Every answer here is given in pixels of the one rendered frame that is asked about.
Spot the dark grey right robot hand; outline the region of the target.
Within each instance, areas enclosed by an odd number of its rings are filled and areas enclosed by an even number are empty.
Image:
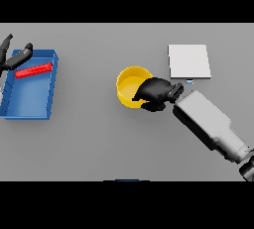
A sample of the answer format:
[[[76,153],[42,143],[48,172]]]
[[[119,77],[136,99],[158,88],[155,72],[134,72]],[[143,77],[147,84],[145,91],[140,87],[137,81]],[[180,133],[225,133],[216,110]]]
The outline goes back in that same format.
[[[184,86],[181,83],[171,84],[163,78],[151,77],[139,86],[132,100],[145,100],[141,108],[157,112],[166,108],[166,102],[174,104],[183,92]]]

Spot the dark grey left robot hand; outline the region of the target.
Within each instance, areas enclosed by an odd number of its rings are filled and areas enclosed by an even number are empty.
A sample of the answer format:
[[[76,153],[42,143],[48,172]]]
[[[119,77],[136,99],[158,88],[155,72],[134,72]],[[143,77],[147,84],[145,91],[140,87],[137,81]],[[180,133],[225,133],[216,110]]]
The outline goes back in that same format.
[[[9,34],[0,45],[0,76],[5,70],[14,70],[27,60],[29,60],[33,55],[33,45],[31,43],[26,44],[26,46],[13,57],[6,58],[7,51],[10,47],[10,41],[13,38],[12,34]]]

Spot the yellow bowl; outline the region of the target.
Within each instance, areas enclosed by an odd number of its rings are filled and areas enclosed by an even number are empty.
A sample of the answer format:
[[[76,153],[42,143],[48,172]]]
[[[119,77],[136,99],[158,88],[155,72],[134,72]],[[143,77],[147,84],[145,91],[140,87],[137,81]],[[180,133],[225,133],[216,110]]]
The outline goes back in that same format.
[[[133,101],[132,98],[136,94],[139,86],[148,78],[152,77],[152,73],[142,66],[128,66],[124,68],[116,79],[116,94],[122,105],[138,109],[145,100]]]

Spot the red beaker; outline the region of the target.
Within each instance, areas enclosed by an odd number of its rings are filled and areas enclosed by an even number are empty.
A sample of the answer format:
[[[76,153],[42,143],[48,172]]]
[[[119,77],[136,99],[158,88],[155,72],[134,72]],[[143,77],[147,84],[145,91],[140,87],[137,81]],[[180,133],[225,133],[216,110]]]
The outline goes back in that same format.
[[[14,72],[14,75],[16,78],[25,78],[25,77],[34,76],[37,74],[51,72],[52,69],[53,69],[53,64],[51,62],[47,62],[45,64],[39,64],[39,65],[31,66],[28,68],[16,70]]]

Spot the pale square measuring scale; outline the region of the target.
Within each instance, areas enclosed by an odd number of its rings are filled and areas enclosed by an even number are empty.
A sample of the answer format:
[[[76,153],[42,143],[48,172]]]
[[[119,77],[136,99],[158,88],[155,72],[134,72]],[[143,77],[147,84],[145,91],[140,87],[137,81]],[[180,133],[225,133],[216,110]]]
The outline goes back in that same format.
[[[206,45],[168,45],[170,78],[209,79]]]

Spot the blue plastic tray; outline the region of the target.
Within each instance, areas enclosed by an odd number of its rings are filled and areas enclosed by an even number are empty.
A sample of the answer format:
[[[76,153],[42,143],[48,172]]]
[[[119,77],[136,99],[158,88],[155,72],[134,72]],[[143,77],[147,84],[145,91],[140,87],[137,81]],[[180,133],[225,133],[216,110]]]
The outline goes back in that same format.
[[[49,120],[52,114],[58,55],[55,50],[34,50],[33,56],[15,70],[8,70],[2,89],[0,118]],[[18,70],[51,64],[52,70],[17,78]]]

